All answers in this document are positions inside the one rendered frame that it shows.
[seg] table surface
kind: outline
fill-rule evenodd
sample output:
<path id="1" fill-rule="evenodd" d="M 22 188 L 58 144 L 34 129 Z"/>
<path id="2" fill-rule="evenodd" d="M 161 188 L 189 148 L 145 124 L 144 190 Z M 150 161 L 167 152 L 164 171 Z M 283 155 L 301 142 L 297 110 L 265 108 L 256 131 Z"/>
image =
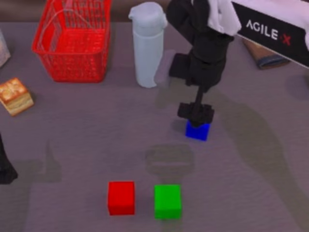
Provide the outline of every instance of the table surface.
<path id="1" fill-rule="evenodd" d="M 260 71 L 239 38 L 222 82 L 206 96 L 216 113 L 209 140 L 185 138 L 179 102 L 196 88 L 172 80 L 144 89 L 134 76 L 131 24 L 113 24 L 110 68 L 100 84 L 54 83 L 30 45 L 32 23 L 0 24 L 12 51 L 2 82 L 18 77 L 35 106 L 0 107 L 8 156 L 20 174 L 0 186 L 4 232 L 307 232 L 309 90 L 293 63 Z M 188 52 L 171 27 L 166 49 Z M 107 183 L 133 180 L 137 211 L 110 217 Z M 180 183 L 183 218 L 154 219 L 153 188 Z"/>

